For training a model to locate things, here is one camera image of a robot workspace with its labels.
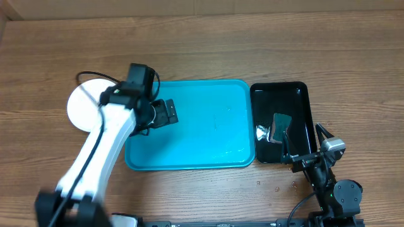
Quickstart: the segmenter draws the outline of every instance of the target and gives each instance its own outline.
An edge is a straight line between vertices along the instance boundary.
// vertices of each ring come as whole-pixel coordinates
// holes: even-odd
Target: wood grain surface
[[[131,62],[163,80],[305,82],[314,122],[347,144],[333,171],[362,184],[359,218],[403,226],[404,11],[8,22],[0,46],[1,226],[35,226],[38,191],[56,186],[87,137],[66,115],[75,74],[124,79]],[[263,221],[287,217],[310,192],[285,165],[134,172],[121,153],[105,205],[149,221]],[[312,199],[296,216],[318,209]]]
[[[2,0],[11,20],[401,10],[404,0]]]
[[[7,17],[0,9],[0,42],[3,37],[4,28],[6,27]]]

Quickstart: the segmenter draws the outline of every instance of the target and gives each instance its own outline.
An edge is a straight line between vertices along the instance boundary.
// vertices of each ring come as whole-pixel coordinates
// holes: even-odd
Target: water droplet
[[[296,183],[296,182],[292,182],[292,187],[296,190],[296,189],[297,189],[297,183]]]

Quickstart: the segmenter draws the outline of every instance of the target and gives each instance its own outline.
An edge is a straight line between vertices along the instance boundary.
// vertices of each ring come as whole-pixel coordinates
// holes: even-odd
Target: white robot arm
[[[89,71],[79,73],[77,78],[82,74],[104,76],[117,84],[90,80],[82,84],[81,92],[76,89],[80,95],[74,96],[75,90],[69,98],[69,103],[70,100],[79,103],[73,107],[68,103],[70,120],[79,129],[90,131],[90,135],[55,191],[39,192],[35,201],[38,226],[136,227],[134,217],[106,215],[102,204],[107,182],[129,136],[178,122],[174,102],[167,100],[166,104],[155,100],[160,79],[154,69],[146,65],[131,64],[127,81]],[[153,92],[155,76],[158,88]],[[91,83],[91,90],[84,86]]]
[[[107,182],[121,152],[125,140],[133,132],[136,125],[134,110],[128,110],[124,105],[107,104],[101,107],[105,115],[104,134],[100,144],[86,168],[83,177],[74,188],[71,196],[74,200],[82,200],[84,195],[92,196],[93,201],[104,201]],[[66,197],[80,170],[83,168],[90,152],[100,134],[101,124],[97,124],[82,147],[77,159],[67,174],[59,181],[56,190]]]

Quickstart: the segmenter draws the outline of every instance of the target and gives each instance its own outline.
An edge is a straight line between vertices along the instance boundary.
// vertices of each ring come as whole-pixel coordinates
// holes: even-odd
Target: blue tray
[[[161,82],[179,122],[126,140],[133,170],[245,167],[255,158],[248,85],[237,79]]]

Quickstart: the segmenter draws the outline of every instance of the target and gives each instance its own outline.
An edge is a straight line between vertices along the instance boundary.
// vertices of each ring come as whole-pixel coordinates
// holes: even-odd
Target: wooden table
[[[333,171],[362,184],[359,217],[403,225],[404,11],[369,11],[9,22],[0,46],[1,226],[35,226],[39,189],[56,186],[86,139],[66,115],[75,74],[124,79],[131,62],[163,80],[305,82],[313,120],[347,144]],[[284,218],[311,191],[285,165],[147,173],[123,157],[107,209],[149,221]],[[312,199],[296,216],[318,209]]]

